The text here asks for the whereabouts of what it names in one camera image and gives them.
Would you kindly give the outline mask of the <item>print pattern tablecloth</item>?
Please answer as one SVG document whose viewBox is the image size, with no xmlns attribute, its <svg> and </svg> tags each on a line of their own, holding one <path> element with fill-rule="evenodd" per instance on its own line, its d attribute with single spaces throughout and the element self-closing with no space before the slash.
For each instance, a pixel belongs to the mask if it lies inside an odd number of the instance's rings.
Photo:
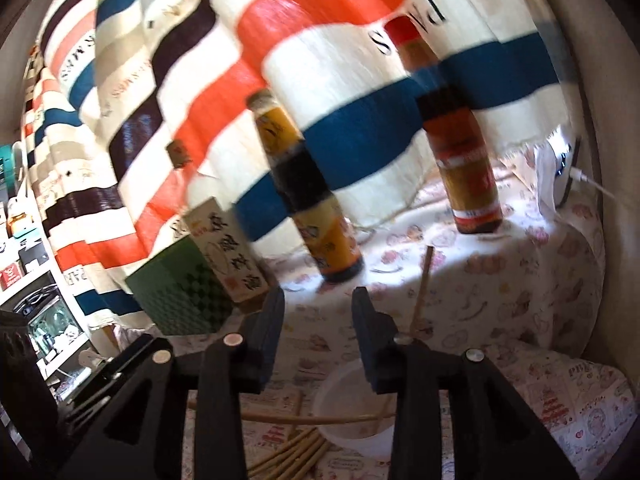
<svg viewBox="0 0 640 480">
<path fill-rule="evenodd" d="M 630 434 L 638 415 L 634 395 L 625 375 L 614 367 L 509 341 L 482 349 L 551 432 L 581 479 L 595 479 Z M 267 400 L 245 396 L 243 408 L 258 413 L 294 414 L 299 388 L 269 387 Z M 442 478 L 455 479 L 454 440 L 447 393 L 442 402 Z M 288 425 L 243 422 L 247 461 L 250 466 L 294 438 Z M 183 445 L 183 479 L 193 479 L 192 442 L 194 411 L 186 415 Z M 304 479 L 386 479 L 388 462 L 333 445 L 307 472 Z"/>
</svg>

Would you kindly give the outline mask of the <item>green checkered box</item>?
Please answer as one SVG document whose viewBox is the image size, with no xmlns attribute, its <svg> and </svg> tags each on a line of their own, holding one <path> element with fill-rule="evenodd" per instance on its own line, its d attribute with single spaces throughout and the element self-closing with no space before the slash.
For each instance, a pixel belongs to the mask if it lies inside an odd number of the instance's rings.
<svg viewBox="0 0 640 480">
<path fill-rule="evenodd" d="M 190 237 L 158 252 L 126 278 L 132 296 L 165 336 L 212 334 L 234 303 Z"/>
</svg>

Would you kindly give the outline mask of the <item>bear print cloth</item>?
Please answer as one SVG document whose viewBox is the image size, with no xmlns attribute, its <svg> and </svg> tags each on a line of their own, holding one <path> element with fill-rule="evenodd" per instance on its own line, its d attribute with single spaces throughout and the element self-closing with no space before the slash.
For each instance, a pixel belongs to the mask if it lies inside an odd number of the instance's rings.
<svg viewBox="0 0 640 480">
<path fill-rule="evenodd" d="M 593 192 L 576 185 L 555 214 L 508 170 L 498 174 L 504 214 L 499 229 L 463 235 L 444 190 L 424 188 L 416 206 L 358 238 L 363 270 L 332 285 L 305 249 L 269 261 L 285 293 L 285 317 L 273 377 L 318 382 L 359 356 L 352 291 L 410 330 L 424 255 L 434 247 L 428 292 L 416 333 L 437 351 L 460 353 L 512 340 L 580 356 L 601 302 L 604 247 Z"/>
</svg>

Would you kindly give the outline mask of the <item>translucent plastic cup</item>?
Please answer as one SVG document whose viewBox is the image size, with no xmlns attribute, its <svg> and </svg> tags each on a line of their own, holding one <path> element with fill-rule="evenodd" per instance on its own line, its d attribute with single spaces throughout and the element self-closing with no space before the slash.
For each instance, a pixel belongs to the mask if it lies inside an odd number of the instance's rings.
<svg viewBox="0 0 640 480">
<path fill-rule="evenodd" d="M 397 396 L 376 394 L 367 381 L 362 362 L 337 367 L 322 382 L 311 405 L 318 418 L 372 416 L 364 422 L 321 425 L 320 434 L 339 448 L 364 457 L 388 460 L 392 454 Z"/>
</svg>

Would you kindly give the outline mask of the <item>clear cooking wine bottle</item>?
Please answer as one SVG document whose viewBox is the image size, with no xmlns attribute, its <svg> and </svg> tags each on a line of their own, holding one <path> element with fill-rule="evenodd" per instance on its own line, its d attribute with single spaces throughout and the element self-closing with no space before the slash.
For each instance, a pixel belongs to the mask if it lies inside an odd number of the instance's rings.
<svg viewBox="0 0 640 480">
<path fill-rule="evenodd" d="M 166 146 L 176 174 L 186 186 L 181 217 L 216 279 L 241 312 L 262 307 L 270 285 L 247 243 L 234 213 L 217 200 L 213 170 L 197 164 L 178 139 Z"/>
</svg>

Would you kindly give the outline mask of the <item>dark oyster sauce bottle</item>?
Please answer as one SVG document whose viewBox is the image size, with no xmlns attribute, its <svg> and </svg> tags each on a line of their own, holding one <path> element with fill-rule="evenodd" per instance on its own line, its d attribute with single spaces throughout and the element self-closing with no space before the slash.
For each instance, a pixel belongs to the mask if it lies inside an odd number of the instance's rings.
<svg viewBox="0 0 640 480">
<path fill-rule="evenodd" d="M 363 268 L 354 228 L 306 147 L 305 138 L 268 89 L 246 99 L 274 186 L 322 278 L 343 283 Z"/>
</svg>

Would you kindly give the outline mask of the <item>white power adapter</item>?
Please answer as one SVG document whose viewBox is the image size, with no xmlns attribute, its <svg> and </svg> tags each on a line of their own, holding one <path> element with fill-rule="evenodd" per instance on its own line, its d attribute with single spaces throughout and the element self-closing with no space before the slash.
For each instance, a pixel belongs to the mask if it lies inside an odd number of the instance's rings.
<svg viewBox="0 0 640 480">
<path fill-rule="evenodd" d="M 566 202 L 577 164 L 580 137 L 569 125 L 557 126 L 536 151 L 537 196 L 544 212 L 555 214 Z"/>
</svg>

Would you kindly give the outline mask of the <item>red capped sauce bottle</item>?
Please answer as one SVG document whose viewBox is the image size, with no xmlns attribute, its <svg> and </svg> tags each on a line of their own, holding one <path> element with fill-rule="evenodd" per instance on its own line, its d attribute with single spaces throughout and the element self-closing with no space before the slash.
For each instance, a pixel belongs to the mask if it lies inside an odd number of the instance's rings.
<svg viewBox="0 0 640 480">
<path fill-rule="evenodd" d="M 494 232 L 502 222 L 502 210 L 488 149 L 468 94 L 440 67 L 411 18 L 398 15 L 384 29 L 402 66 L 421 87 L 416 106 L 458 231 Z"/>
</svg>

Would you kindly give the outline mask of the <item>striped curtain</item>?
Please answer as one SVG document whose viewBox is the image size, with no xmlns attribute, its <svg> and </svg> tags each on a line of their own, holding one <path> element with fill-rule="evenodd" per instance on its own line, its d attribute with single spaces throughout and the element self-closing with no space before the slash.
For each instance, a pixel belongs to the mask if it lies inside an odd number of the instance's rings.
<svg viewBox="0 0 640 480">
<path fill-rule="evenodd" d="M 172 241 L 182 184 L 166 146 L 210 170 L 262 258 L 302 240 L 246 98 L 270 89 L 347 218 L 405 209 L 433 157 L 383 26 L 412 18 L 472 96 L 492 150 L 572 118 L 577 77 L 546 0 L 53 0 L 30 59 L 23 136 L 55 259 L 85 314 L 137 311 L 126 278 Z"/>
</svg>

